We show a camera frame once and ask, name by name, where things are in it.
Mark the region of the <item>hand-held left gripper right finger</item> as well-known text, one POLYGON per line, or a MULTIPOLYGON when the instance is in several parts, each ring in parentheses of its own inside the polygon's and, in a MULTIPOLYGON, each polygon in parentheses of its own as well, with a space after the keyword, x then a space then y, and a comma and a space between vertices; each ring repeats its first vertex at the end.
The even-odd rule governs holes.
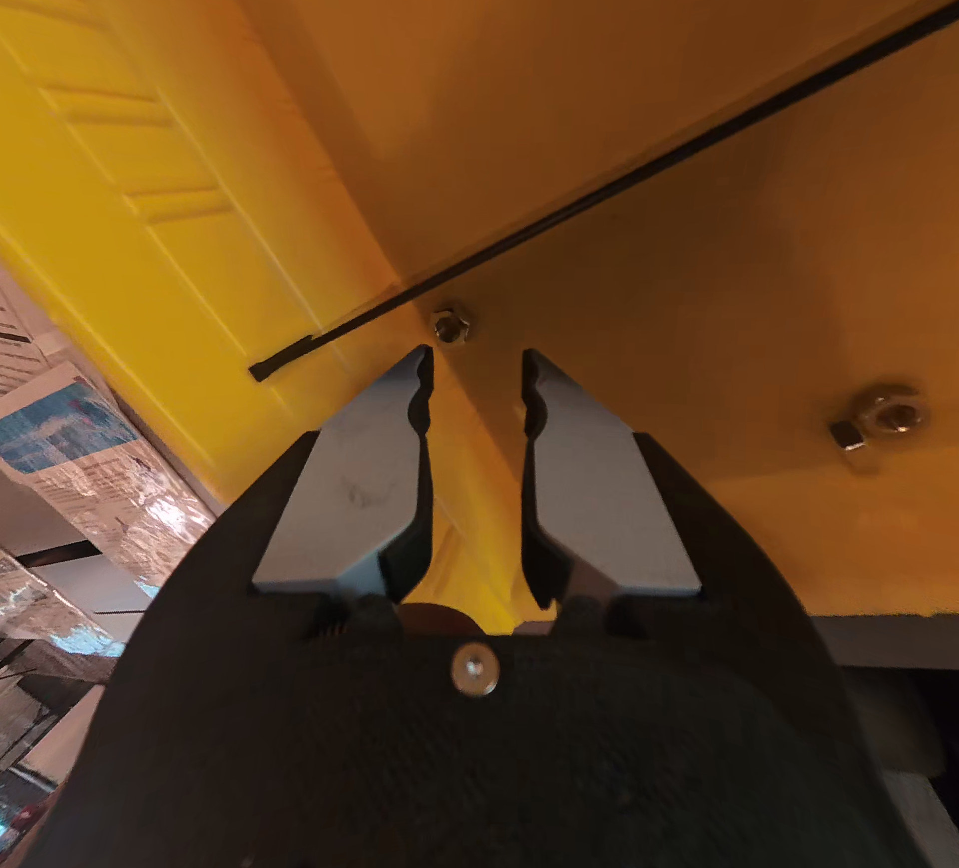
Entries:
POLYGON ((538 350, 521 358, 521 570, 537 606, 702 591, 634 431, 538 350))

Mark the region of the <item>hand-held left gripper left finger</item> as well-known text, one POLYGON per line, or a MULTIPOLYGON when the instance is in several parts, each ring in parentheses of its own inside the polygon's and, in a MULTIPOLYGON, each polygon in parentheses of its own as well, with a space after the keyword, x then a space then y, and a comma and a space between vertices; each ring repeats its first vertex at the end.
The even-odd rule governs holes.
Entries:
POLYGON ((402 602, 433 559, 435 359, 415 347, 325 422, 253 574, 264 593, 402 602))

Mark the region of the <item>yellow divided bin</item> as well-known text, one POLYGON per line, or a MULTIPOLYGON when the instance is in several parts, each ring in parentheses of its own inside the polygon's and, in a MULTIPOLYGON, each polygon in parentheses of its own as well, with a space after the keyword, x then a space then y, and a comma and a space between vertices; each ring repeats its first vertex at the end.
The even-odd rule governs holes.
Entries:
POLYGON ((258 384, 249 365, 951 0, 2 0, 2 261, 222 502, 455 307, 417 600, 510 629, 521 353, 810 614, 957 613, 957 23, 258 384), (869 386, 929 422, 843 454, 869 386))

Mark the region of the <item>plastic-wrapped printed sheet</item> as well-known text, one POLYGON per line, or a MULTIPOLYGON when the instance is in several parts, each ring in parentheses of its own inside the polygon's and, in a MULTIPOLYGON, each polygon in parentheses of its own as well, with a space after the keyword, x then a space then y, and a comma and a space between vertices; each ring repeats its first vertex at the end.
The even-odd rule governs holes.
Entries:
POLYGON ((2 474, 154 598, 215 515, 3 268, 2 474))

